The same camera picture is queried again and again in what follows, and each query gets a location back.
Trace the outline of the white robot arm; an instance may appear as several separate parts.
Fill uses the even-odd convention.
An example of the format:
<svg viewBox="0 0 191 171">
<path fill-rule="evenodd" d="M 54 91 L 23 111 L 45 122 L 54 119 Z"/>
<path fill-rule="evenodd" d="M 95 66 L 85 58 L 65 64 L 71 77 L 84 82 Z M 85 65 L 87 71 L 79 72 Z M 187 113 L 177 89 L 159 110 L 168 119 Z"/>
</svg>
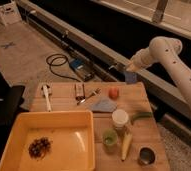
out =
<svg viewBox="0 0 191 171">
<path fill-rule="evenodd" d="M 126 71 L 136 73 L 154 63 L 160 63 L 191 109 L 191 69 L 178 56 L 182 48 L 182 42 L 177 38 L 157 36 L 150 41 L 147 48 L 132 56 L 126 65 Z"/>
</svg>

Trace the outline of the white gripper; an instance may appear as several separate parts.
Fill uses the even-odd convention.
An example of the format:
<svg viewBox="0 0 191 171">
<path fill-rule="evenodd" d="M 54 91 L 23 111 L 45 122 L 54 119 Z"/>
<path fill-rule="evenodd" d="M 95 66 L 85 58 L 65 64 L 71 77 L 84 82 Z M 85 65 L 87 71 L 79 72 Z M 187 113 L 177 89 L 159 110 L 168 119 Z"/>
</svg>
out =
<svg viewBox="0 0 191 171">
<path fill-rule="evenodd" d="M 145 64 L 143 63 L 144 55 L 137 53 L 135 54 L 129 61 L 128 65 L 126 66 L 126 70 L 129 72 L 136 72 L 138 70 L 144 69 Z"/>
</svg>

